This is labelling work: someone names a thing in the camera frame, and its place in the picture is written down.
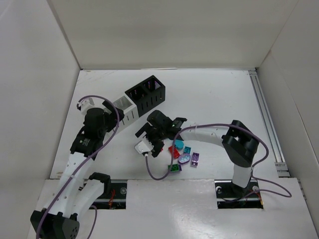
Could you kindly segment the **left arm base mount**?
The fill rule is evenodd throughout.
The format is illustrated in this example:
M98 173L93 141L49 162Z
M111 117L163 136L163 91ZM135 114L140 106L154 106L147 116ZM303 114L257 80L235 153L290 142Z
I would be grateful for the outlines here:
M110 191L99 196L93 203L97 209L122 210L126 208L127 181L110 180Z

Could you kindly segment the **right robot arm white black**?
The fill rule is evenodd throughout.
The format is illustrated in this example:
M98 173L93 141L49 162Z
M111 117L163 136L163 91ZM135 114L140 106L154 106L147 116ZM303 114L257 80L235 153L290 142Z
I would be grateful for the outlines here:
M215 123L198 125L186 118L170 119L155 110L147 117L141 129L135 134L142 140L135 146L138 154L150 153L157 157L164 147L164 140L200 141L225 149L234 164L232 184L246 188L251 179L251 169L259 141L239 120L231 124Z

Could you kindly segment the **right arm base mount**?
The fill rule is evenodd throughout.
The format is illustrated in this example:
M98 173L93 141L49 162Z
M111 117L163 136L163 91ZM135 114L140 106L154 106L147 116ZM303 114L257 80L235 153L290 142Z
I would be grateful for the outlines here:
M241 188L231 180L215 180L216 202L218 209L263 209L258 182L252 180L246 188Z

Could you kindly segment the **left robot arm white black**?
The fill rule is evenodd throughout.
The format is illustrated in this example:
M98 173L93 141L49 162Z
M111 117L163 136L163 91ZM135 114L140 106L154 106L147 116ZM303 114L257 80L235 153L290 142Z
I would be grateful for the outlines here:
M106 133L116 133L124 113L119 108L91 108L86 112L84 125L70 148L67 165L57 191L40 211L33 211L30 221L38 239L74 239L80 220L94 201L111 192L111 178L94 172L85 180L88 169L104 146Z

